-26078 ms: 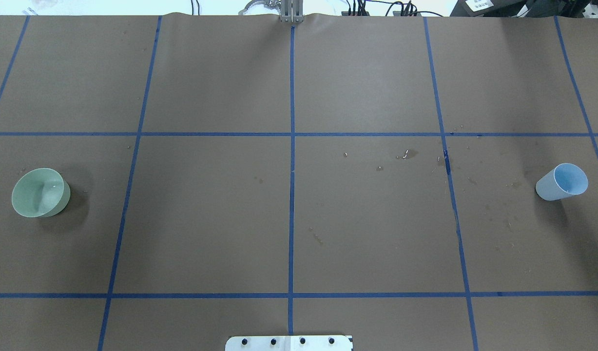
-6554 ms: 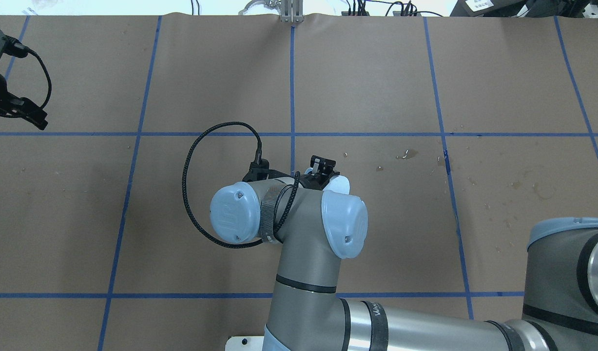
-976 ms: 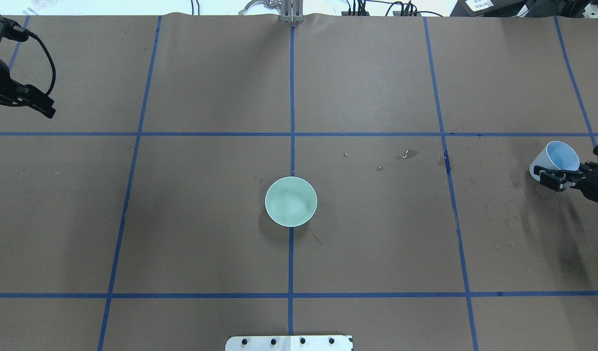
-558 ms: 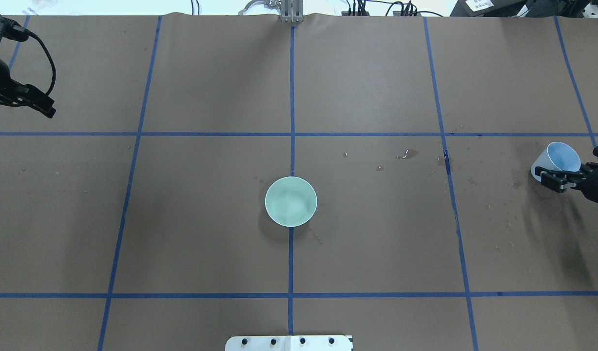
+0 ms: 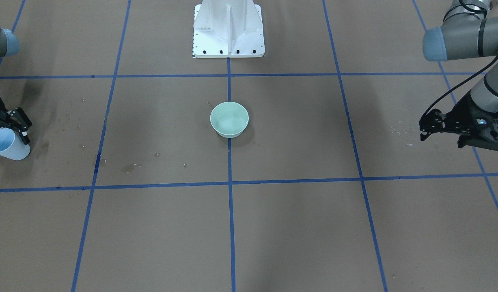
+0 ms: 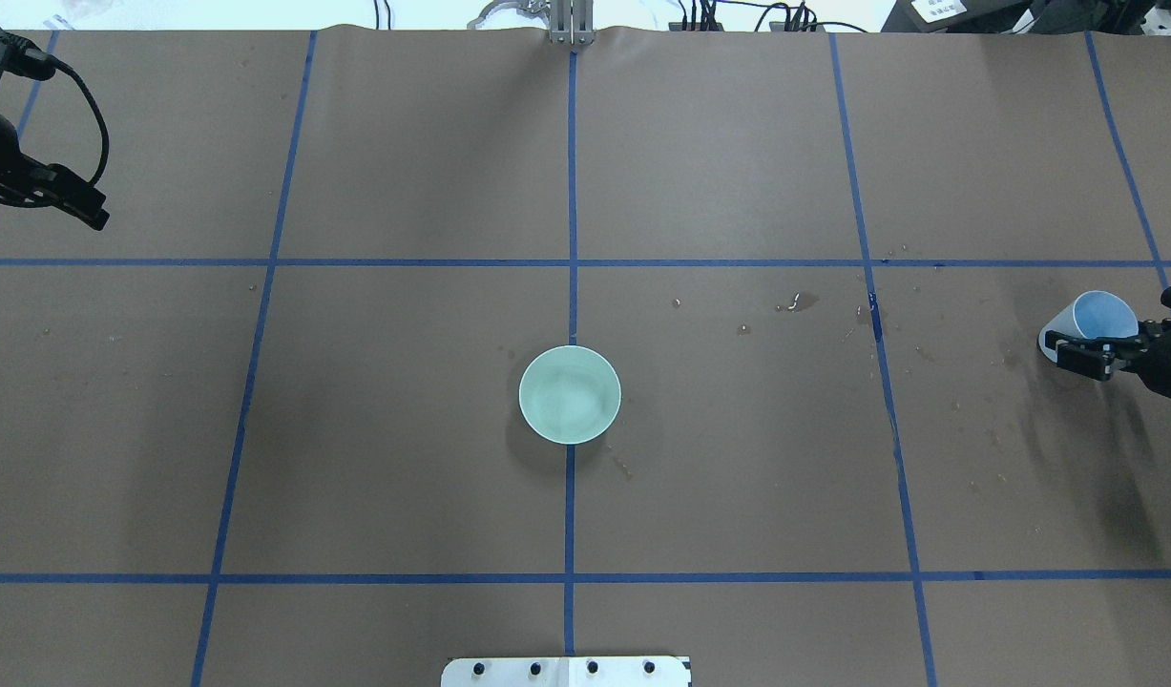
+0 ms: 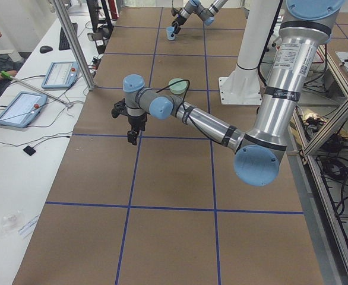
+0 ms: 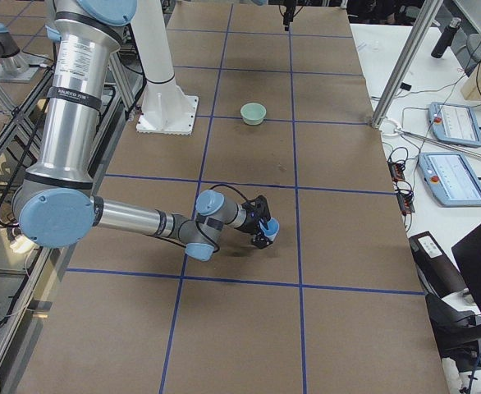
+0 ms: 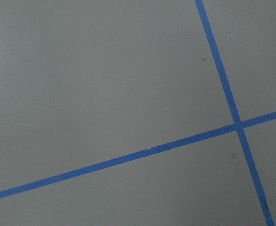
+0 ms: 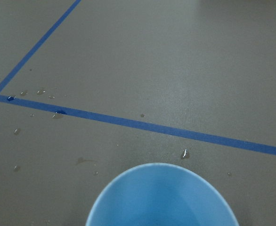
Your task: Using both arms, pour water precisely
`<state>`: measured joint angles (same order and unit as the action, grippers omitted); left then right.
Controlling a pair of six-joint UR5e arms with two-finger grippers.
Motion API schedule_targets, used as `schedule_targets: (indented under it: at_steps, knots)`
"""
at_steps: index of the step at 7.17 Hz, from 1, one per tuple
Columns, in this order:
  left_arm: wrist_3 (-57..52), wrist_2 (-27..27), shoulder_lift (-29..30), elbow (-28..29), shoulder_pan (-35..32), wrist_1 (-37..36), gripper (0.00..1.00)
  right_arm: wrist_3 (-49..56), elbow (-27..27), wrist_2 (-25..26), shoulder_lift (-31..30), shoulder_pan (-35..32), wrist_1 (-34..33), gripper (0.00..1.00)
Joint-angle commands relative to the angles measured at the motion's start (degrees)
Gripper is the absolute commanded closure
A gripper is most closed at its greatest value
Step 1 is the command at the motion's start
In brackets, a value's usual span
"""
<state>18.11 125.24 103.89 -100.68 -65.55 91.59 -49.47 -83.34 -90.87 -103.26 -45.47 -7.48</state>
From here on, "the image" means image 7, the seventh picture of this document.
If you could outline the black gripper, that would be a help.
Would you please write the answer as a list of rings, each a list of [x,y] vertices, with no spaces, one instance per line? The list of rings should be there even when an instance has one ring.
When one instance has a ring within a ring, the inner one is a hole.
[[[172,11],[172,15],[175,17],[172,22],[172,27],[174,27],[173,34],[177,35],[181,30],[181,26],[185,24],[188,18],[188,13],[186,11],[181,11],[181,12]]]
[[[127,132],[127,140],[132,145],[137,145],[138,133],[145,131],[145,124],[147,122],[147,114],[140,116],[128,115],[128,122],[131,126],[131,130]]]

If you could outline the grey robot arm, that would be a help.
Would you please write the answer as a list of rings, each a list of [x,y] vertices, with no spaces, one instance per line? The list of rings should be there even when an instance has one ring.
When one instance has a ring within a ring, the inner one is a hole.
[[[191,14],[196,14],[202,22],[209,26],[213,23],[215,15],[225,5],[227,0],[215,0],[208,8],[205,8],[200,1],[189,0],[183,8],[176,9],[172,6],[171,13],[174,20],[171,26],[174,28],[173,35],[177,35]]]
[[[343,1],[253,1],[235,70],[220,79],[223,104],[258,105],[254,126],[238,130],[185,101],[124,78],[124,98],[113,116],[128,118],[128,141],[137,142],[147,118],[174,116],[233,150],[234,170],[245,183],[265,186],[277,177],[287,145],[284,132],[299,101],[317,48],[327,43]]]

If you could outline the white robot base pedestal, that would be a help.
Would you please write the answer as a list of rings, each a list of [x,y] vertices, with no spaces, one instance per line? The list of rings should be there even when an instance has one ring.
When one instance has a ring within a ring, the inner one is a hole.
[[[259,105],[261,103],[260,59],[267,47],[272,24],[276,22],[281,1],[252,1],[236,68],[228,77],[219,78],[221,103]]]

